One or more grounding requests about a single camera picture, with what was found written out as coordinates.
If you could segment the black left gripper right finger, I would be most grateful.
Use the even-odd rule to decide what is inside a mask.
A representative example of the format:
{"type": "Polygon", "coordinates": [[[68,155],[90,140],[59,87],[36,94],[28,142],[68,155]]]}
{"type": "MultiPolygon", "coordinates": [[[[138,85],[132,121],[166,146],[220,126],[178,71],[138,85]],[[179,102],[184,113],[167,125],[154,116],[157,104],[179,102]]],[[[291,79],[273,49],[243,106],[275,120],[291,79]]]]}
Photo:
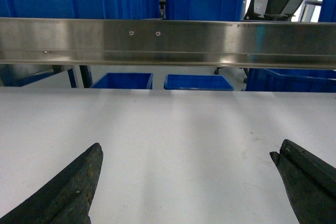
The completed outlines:
{"type": "Polygon", "coordinates": [[[299,223],[335,223],[335,167],[288,139],[270,157],[299,223]]]}

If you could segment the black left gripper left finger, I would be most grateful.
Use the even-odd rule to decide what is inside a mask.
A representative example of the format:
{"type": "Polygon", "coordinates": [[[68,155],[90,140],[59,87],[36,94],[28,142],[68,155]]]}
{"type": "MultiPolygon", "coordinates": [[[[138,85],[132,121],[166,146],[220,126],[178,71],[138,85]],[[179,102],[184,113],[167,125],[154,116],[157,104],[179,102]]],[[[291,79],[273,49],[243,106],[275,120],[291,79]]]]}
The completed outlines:
{"type": "Polygon", "coordinates": [[[103,151],[94,143],[23,203],[1,217],[1,223],[91,223],[103,151]]]}

